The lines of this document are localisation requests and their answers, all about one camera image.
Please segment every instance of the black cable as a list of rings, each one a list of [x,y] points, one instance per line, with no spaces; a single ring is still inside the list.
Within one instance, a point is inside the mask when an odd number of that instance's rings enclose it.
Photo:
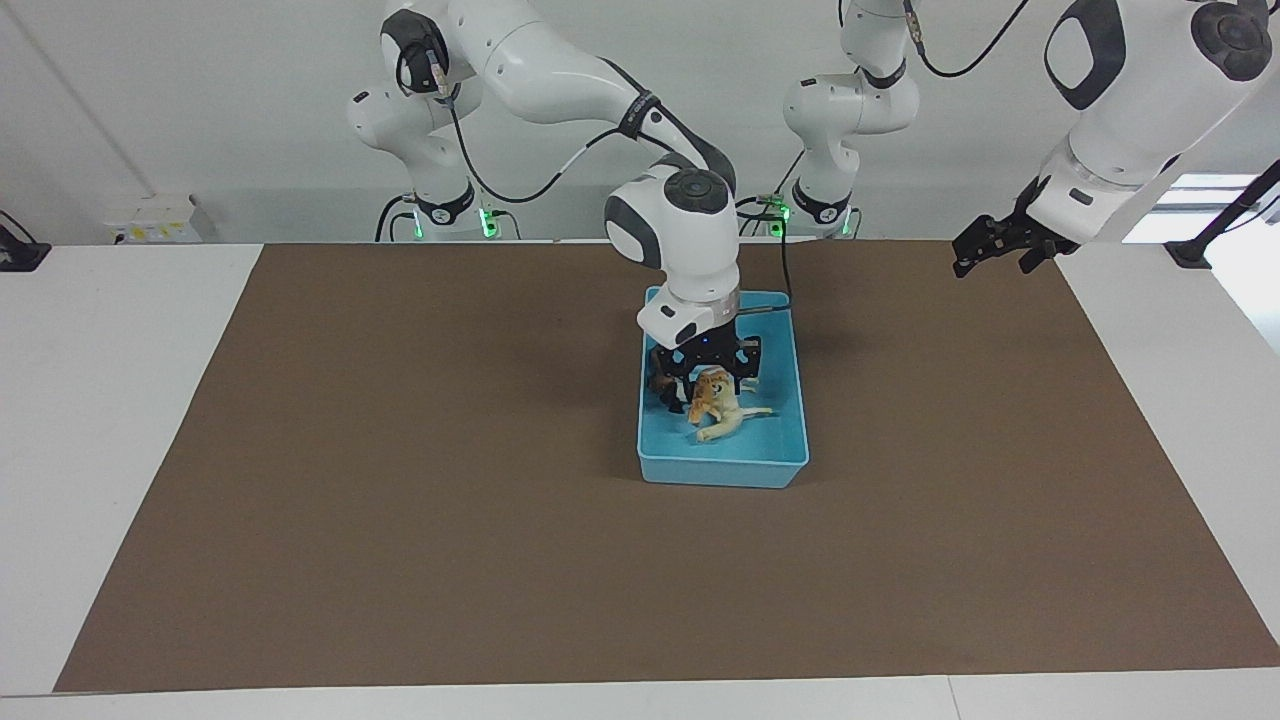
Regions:
[[[511,224],[516,228],[516,240],[525,240],[525,236],[520,232],[520,219],[516,214],[509,210],[494,210],[493,217],[495,218],[511,218]]]
[[[863,218],[864,218],[863,209],[854,208],[852,210],[850,210],[850,213],[858,213],[858,225],[854,227],[854,236],[850,237],[849,240],[858,240],[858,233],[863,232]]]
[[[1253,223],[1254,220],[1257,220],[1258,218],[1262,218],[1262,217],[1265,217],[1265,215],[1266,215],[1267,213],[1270,213],[1270,211],[1271,211],[1271,209],[1276,206],[1276,202],[1280,202],[1280,195],[1276,195],[1275,197],[1272,197],[1272,199],[1271,199],[1271,202],[1267,202],[1267,206],[1266,206],[1266,208],[1263,208],[1263,209],[1258,210],[1258,211],[1257,211],[1257,214],[1254,214],[1254,215],[1253,215],[1252,218],[1249,218],[1248,220],[1244,220],[1243,223],[1240,223],[1240,224],[1238,224],[1238,225],[1231,225],[1231,227],[1226,228],[1225,231],[1222,231],[1222,234],[1226,234],[1226,233],[1229,233],[1229,232],[1235,232],[1235,231],[1238,231],[1238,229],[1240,229],[1240,228],[1243,228],[1243,227],[1245,227],[1245,225],[1248,225],[1248,224],[1252,224],[1252,223]]]
[[[782,220],[782,279],[787,283],[787,309],[795,302],[795,292],[791,290],[791,265],[787,264],[787,220]]]
[[[532,202],[534,200],[538,200],[539,197],[547,195],[547,192],[550,188],[556,187],[556,183],[558,183],[561,178],[564,177],[564,172],[568,170],[568,167],[572,165],[579,158],[581,158],[584,152],[586,152],[588,150],[594,147],[598,142],[609,136],[622,135],[622,131],[620,131],[618,128],[602,132],[600,135],[593,137],[586,145],[584,145],[582,149],[579,150],[577,154],[573,155],[568,163],[564,163],[564,167],[562,167],[559,172],[552,176],[552,179],[547,181],[547,184],[544,184],[541,190],[527,197],[509,197],[490,187],[489,183],[486,183],[484,178],[480,177],[480,170],[476,169],[475,163],[471,160],[471,152],[467,150],[467,141],[466,138],[462,137],[462,126],[458,124],[458,111],[453,106],[452,100],[445,101],[445,106],[448,106],[449,115],[453,118],[453,132],[454,135],[458,136],[458,147],[462,150],[462,159],[466,160],[467,169],[471,170],[471,177],[476,178],[476,182],[480,183],[480,187],[485,188],[485,192],[509,205],[524,205],[525,202]]]
[[[658,140],[657,137],[652,137],[652,136],[649,136],[648,133],[643,133],[643,132],[641,132],[641,133],[640,133],[640,135],[639,135],[637,137],[639,137],[640,140],[644,140],[644,141],[646,141],[646,142],[652,142],[652,143],[657,145],[658,147],[662,147],[662,149],[663,149],[663,150],[666,150],[667,152],[676,152],[676,150],[675,150],[675,149],[673,149],[672,146],[669,146],[669,145],[667,145],[666,142],[663,142],[663,141]]]
[[[787,220],[782,215],[769,215],[765,219],[769,222],[782,223],[782,245],[780,247],[782,254],[782,279],[787,286],[787,302],[786,305],[776,305],[771,307],[748,307],[740,310],[739,315],[764,315],[767,313],[786,313],[787,310],[791,309],[791,305],[794,302],[792,297],[795,297],[795,292],[791,288],[791,264],[787,258],[787,245],[788,245]]]
[[[383,229],[387,227],[387,217],[392,214],[392,209],[393,208],[396,208],[397,205],[399,205],[401,202],[404,202],[404,201],[406,200],[404,200],[403,195],[397,195],[396,197],[393,197],[387,204],[385,208],[383,208],[383,214],[379,215],[379,218],[378,218],[378,231],[374,232],[374,242],[381,242],[383,241]]]
[[[995,50],[997,45],[1000,45],[1001,40],[1004,40],[1005,33],[1009,32],[1009,28],[1014,27],[1014,22],[1018,20],[1018,17],[1023,14],[1023,10],[1027,8],[1028,3],[1030,3],[1030,0],[1021,0],[1021,3],[1018,4],[1018,8],[1014,10],[1014,13],[1009,15],[1009,19],[1005,20],[1005,24],[1001,26],[1000,32],[996,33],[996,37],[993,37],[991,40],[991,44],[987,45],[987,49],[983,50],[982,54],[974,59],[974,61],[969,63],[964,69],[960,70],[940,70],[929,60],[929,55],[924,50],[924,32],[920,29],[920,18],[915,13],[915,8],[911,6],[911,0],[902,0],[902,6],[906,10],[908,27],[911,28],[911,41],[915,44],[915,51],[920,55],[920,60],[924,63],[924,67],[928,68],[931,73],[938,77],[957,78],[973,72],[974,68],[980,65],[982,61],[986,60],[988,55],[991,55],[991,51]]]
[[[785,176],[782,176],[782,179],[781,179],[781,181],[778,181],[778,187],[774,187],[774,188],[773,188],[773,195],[778,195],[780,192],[782,192],[782,188],[783,188],[783,187],[785,187],[785,186],[787,184],[787,181],[788,181],[788,179],[791,179],[791,173],[796,172],[796,168],[799,168],[799,167],[800,167],[800,160],[801,160],[803,158],[804,158],[804,150],[801,150],[801,151],[800,151],[800,154],[799,154],[799,155],[796,155],[796,159],[791,161],[791,167],[790,167],[790,168],[787,168],[787,172],[786,172],[786,174],[785,174]],[[740,228],[737,229],[737,234],[740,234],[740,236],[744,236],[744,234],[746,234],[746,225],[748,225],[748,224],[749,224],[750,222],[751,222],[751,220],[745,220],[745,222],[742,223],[742,227],[740,227]],[[754,227],[754,228],[751,228],[751,234],[755,234],[755,232],[756,232],[756,231],[759,231],[759,229],[760,229],[760,220],[756,220],[756,222],[755,222],[755,227]]]
[[[13,215],[5,213],[4,210],[0,210],[0,217],[13,223],[15,228],[20,229],[22,234],[27,236],[27,240],[29,240],[32,245],[38,245],[38,242],[36,241],[36,236],[31,234],[31,231],[23,227],[23,224],[18,222],[18,218],[14,218]]]

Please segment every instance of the white table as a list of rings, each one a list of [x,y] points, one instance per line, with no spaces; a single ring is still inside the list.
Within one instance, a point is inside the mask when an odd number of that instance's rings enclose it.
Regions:
[[[40,697],[260,250],[63,247],[36,274],[0,277],[0,720],[1280,716],[1280,670]],[[1280,356],[1212,274],[1160,247],[1093,246],[1061,268],[1280,634]]]

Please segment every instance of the wall socket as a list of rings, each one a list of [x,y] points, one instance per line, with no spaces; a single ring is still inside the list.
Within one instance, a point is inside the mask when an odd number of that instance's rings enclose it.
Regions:
[[[189,195],[111,201],[102,219],[114,245],[212,242],[216,228]]]

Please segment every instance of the green led light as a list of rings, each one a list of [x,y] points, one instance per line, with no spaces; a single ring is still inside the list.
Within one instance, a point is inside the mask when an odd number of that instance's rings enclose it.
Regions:
[[[486,240],[498,237],[498,223],[493,220],[493,213],[484,208],[480,209],[480,229]]]

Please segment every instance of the cable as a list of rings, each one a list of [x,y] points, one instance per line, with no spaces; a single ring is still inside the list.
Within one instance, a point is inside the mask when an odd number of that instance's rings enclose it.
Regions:
[[[785,174],[785,176],[782,176],[782,179],[781,179],[781,181],[778,181],[778,187],[774,187],[774,188],[773,188],[773,195],[778,195],[780,192],[782,192],[782,187],[787,184],[787,181],[788,181],[788,179],[791,179],[791,173],[796,172],[796,168],[799,168],[799,167],[800,167],[800,160],[801,160],[803,158],[804,158],[804,150],[801,150],[801,151],[800,151],[800,152],[799,152],[799,154],[796,155],[796,159],[795,159],[795,160],[794,160],[794,161],[791,163],[791,167],[790,167],[790,168],[787,168],[787,172],[786,172],[786,174]],[[740,227],[740,228],[737,229],[737,234],[740,234],[740,236],[745,236],[745,234],[746,234],[746,225],[748,225],[748,223],[750,223],[750,222],[751,222],[751,220],[745,220],[745,222],[742,223],[742,227]],[[754,228],[751,228],[751,234],[755,234],[755,232],[756,232],[756,231],[759,231],[759,229],[760,229],[760,220],[756,220],[756,222],[755,222],[755,227],[754,227]]]
[[[385,208],[383,208],[383,214],[378,218],[378,231],[374,232],[374,242],[383,241],[383,229],[387,227],[387,217],[390,215],[392,209],[399,205],[401,202],[407,202],[407,200],[404,200],[403,195],[397,195],[389,202],[387,202]]]
[[[24,228],[22,223],[18,222],[18,218],[14,218],[13,215],[5,213],[4,210],[0,210],[0,217],[13,223],[15,228],[20,229],[22,234],[27,236],[27,240],[29,240],[32,245],[38,245],[38,242],[36,241],[36,236],[31,234],[31,231]]]
[[[435,74],[435,70],[440,69],[436,65],[436,51],[433,47],[428,46],[422,41],[413,41],[413,42],[406,44],[404,47],[401,47],[399,55],[396,58],[396,85],[401,88],[401,92],[404,92],[406,95],[412,94],[413,90],[411,87],[408,87],[408,86],[404,85],[404,79],[403,79],[402,74],[403,74],[406,64],[408,63],[408,54],[412,50],[415,50],[415,49],[421,49],[426,54],[428,60],[431,61],[433,74]],[[444,77],[443,76],[444,76],[443,70],[439,74],[435,74],[438,87],[444,83]],[[462,159],[466,160],[467,169],[471,170],[471,177],[476,178],[476,182],[480,183],[480,187],[483,187],[489,195],[492,195],[493,197],[495,197],[495,199],[498,199],[498,200],[500,200],[503,202],[509,202],[512,205],[524,205],[525,202],[532,202],[534,200],[538,200],[539,197],[547,195],[547,192],[550,191],[550,188],[556,187],[556,183],[558,183],[559,179],[562,177],[564,177],[564,173],[568,170],[568,168],[573,163],[576,163],[579,160],[579,158],[581,158],[584,154],[586,154],[586,151],[590,150],[595,143],[600,142],[602,140],[604,140],[604,138],[607,138],[607,137],[609,137],[612,135],[621,135],[622,133],[622,131],[620,128],[613,128],[611,131],[607,131],[607,132],[603,132],[603,133],[595,136],[594,138],[591,138],[590,142],[588,142],[586,145],[584,145],[581,150],[579,150],[576,154],[573,154],[573,156],[570,158],[568,161],[564,163],[561,167],[559,172],[557,172],[554,176],[552,176],[552,178],[549,181],[547,181],[547,184],[544,184],[541,187],[541,190],[539,190],[538,192],[535,192],[535,193],[532,193],[532,195],[530,195],[527,197],[509,197],[507,195],[503,195],[503,193],[498,192],[493,187],[490,187],[489,183],[486,183],[484,181],[484,178],[480,177],[480,172],[476,170],[475,163],[471,160],[471,152],[467,150],[467,141],[462,136],[462,124],[458,122],[458,110],[457,110],[457,108],[453,104],[453,97],[445,97],[444,100],[442,100],[442,102],[444,104],[445,108],[449,109],[449,118],[453,119],[453,132],[454,132],[454,135],[458,136],[458,147],[462,150]],[[640,133],[640,137],[643,137],[644,140],[648,140],[649,142],[653,142],[654,145],[658,145],[660,147],[666,147],[668,152],[675,152],[675,150],[671,150],[669,145],[667,145],[667,143],[664,143],[664,142],[662,142],[659,140],[652,138],[652,137],[649,137],[649,136],[646,136],[644,133]]]
[[[1238,229],[1240,229],[1240,228],[1243,228],[1243,227],[1245,227],[1245,225],[1248,225],[1248,224],[1252,224],[1252,223],[1253,223],[1254,220],[1257,220],[1258,218],[1263,218],[1263,217],[1266,217],[1266,214],[1267,214],[1267,213],[1270,213],[1270,211],[1271,211],[1271,209],[1276,206],[1276,202],[1280,202],[1280,195],[1276,195],[1275,197],[1272,197],[1272,199],[1271,199],[1271,202],[1267,202],[1267,206],[1266,206],[1266,208],[1263,208],[1263,209],[1258,210],[1258,211],[1257,211],[1257,213],[1256,213],[1256,214],[1254,214],[1254,215],[1253,215],[1252,218],[1249,218],[1248,220],[1244,220],[1243,223],[1240,223],[1240,224],[1238,224],[1238,225],[1231,225],[1231,227],[1226,228],[1225,231],[1222,231],[1222,234],[1226,234],[1226,233],[1229,233],[1229,232],[1235,232],[1235,231],[1238,231]]]
[[[791,310],[791,305],[794,304],[792,299],[795,297],[795,292],[791,288],[791,264],[787,259],[787,245],[788,245],[787,220],[782,215],[771,215],[767,219],[769,222],[782,223],[782,245],[780,247],[782,254],[782,279],[787,286],[787,302],[786,305],[774,305],[769,307],[746,307],[739,310],[737,313],[739,315],[764,315],[768,313],[786,313],[787,310]]]
[[[1009,15],[1009,19],[1005,20],[1005,24],[1001,26],[1000,32],[996,33],[996,37],[993,37],[991,40],[991,44],[987,45],[987,49],[983,50],[982,54],[974,59],[974,61],[969,63],[964,69],[960,70],[940,70],[937,67],[934,67],[934,64],[929,60],[929,56],[924,50],[924,31],[920,28],[920,18],[919,15],[916,15],[915,8],[911,6],[911,0],[902,0],[902,8],[906,10],[906,24],[911,31],[911,42],[915,44],[915,51],[920,55],[920,60],[924,61],[924,67],[928,68],[931,73],[938,77],[957,78],[973,72],[974,68],[980,65],[982,61],[986,60],[988,55],[991,55],[991,51],[995,50],[997,45],[1000,45],[1000,41],[1004,40],[1005,33],[1009,32],[1009,28],[1014,27],[1014,22],[1018,20],[1018,17],[1023,14],[1023,10],[1027,8],[1029,3],[1030,0],[1021,0],[1021,3],[1018,4],[1018,8],[1014,10],[1014,13]]]
[[[604,140],[604,138],[607,138],[609,136],[622,135],[622,131],[618,129],[618,128],[613,128],[613,129],[608,129],[608,131],[602,132],[600,135],[593,137],[586,145],[584,145],[581,150],[579,150],[577,152],[575,152],[573,156],[570,158],[568,161],[564,163],[564,165],[562,165],[561,169],[554,176],[552,176],[552,178],[549,181],[547,181],[547,184],[544,184],[541,187],[541,190],[539,190],[538,192],[535,192],[535,193],[532,193],[532,195],[530,195],[527,197],[511,197],[511,196],[507,196],[507,195],[503,195],[503,193],[498,192],[497,190],[494,190],[493,187],[490,187],[489,183],[486,183],[484,181],[484,178],[480,177],[480,170],[476,169],[475,163],[471,160],[471,152],[467,150],[467,141],[466,141],[466,138],[462,137],[462,126],[458,124],[458,111],[453,106],[453,100],[445,100],[444,104],[449,109],[449,115],[453,118],[453,132],[454,132],[454,135],[458,136],[458,147],[462,150],[462,159],[466,160],[467,169],[471,170],[471,177],[476,178],[476,182],[480,183],[480,187],[485,188],[485,192],[488,192],[489,195],[494,196],[495,199],[498,199],[498,200],[500,200],[503,202],[507,202],[509,205],[524,205],[525,202],[532,202],[534,200],[538,200],[539,197],[547,195],[547,192],[550,188],[556,187],[556,183],[558,183],[561,181],[561,178],[564,177],[564,173],[568,170],[570,165],[572,165],[573,163],[576,163],[579,160],[579,158],[581,158],[582,155],[586,154],[588,150],[590,150],[598,142],[600,142],[602,140]]]
[[[516,228],[516,240],[525,240],[525,236],[520,233],[520,220],[516,218],[515,213],[512,213],[511,210],[494,210],[493,217],[511,218],[511,224]]]
[[[667,152],[676,152],[676,149],[675,149],[675,147],[672,147],[672,146],[667,145],[666,142],[663,142],[663,141],[658,140],[657,137],[652,137],[652,136],[649,136],[648,133],[643,133],[643,132],[641,132],[641,133],[640,133],[640,135],[639,135],[637,137],[639,137],[640,140],[644,140],[644,141],[646,141],[646,142],[652,142],[652,143],[657,145],[658,147],[662,147],[662,149],[663,149],[663,150],[666,150]]]

